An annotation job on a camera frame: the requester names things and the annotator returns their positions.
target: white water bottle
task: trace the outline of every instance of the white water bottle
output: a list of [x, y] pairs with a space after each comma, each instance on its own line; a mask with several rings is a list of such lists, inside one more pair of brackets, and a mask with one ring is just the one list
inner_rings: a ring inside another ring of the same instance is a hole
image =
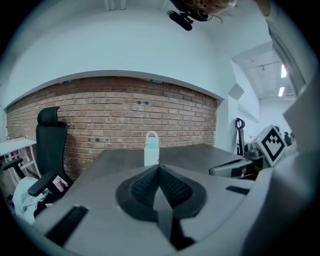
[[153, 166], [159, 164], [159, 137], [155, 131], [148, 131], [145, 137], [144, 145], [144, 166]]

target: chair headrest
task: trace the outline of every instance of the chair headrest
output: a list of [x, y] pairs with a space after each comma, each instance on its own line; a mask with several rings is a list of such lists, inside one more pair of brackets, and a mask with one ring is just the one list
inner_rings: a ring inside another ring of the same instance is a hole
[[58, 126], [57, 111], [59, 108], [59, 106], [53, 106], [42, 109], [37, 117], [38, 124], [42, 126]]

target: black office chair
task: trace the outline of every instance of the black office chair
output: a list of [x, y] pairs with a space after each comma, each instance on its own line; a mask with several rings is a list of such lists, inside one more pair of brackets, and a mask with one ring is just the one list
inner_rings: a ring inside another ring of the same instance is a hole
[[[33, 197], [37, 197], [48, 188], [54, 197], [58, 199], [73, 184], [72, 179], [66, 175], [64, 169], [64, 150], [68, 125], [58, 121], [58, 109], [59, 106], [44, 108], [39, 112], [37, 117], [36, 156], [38, 169], [42, 176], [28, 189], [29, 195]], [[13, 167], [18, 176], [23, 179], [25, 175], [19, 167], [19, 163], [22, 161], [22, 158], [17, 158], [4, 164], [2, 169], [7, 170]], [[63, 192], [60, 192], [53, 184], [53, 180], [57, 176], [68, 184], [68, 187], [65, 187]]]

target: chair armrest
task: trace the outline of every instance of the chair armrest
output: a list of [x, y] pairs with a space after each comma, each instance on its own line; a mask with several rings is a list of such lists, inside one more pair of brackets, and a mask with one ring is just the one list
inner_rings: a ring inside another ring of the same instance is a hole
[[20, 164], [23, 161], [22, 158], [17, 158], [15, 160], [12, 160], [10, 162], [5, 163], [4, 165], [2, 165], [2, 169], [5, 171], [11, 167], [17, 167], [18, 164]]
[[38, 179], [36, 183], [29, 187], [28, 194], [33, 197], [39, 196], [56, 177], [57, 173], [55, 171], [48, 171], [45, 175]]

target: brick wall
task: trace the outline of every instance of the brick wall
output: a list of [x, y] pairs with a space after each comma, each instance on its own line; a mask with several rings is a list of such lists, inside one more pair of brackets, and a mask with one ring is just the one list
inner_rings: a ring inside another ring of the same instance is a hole
[[9, 135], [35, 140], [39, 111], [53, 106], [68, 123], [64, 167], [74, 179], [104, 149], [142, 149], [147, 131], [157, 132], [161, 148], [214, 143], [215, 98], [130, 77], [76, 79], [36, 91], [7, 109]]

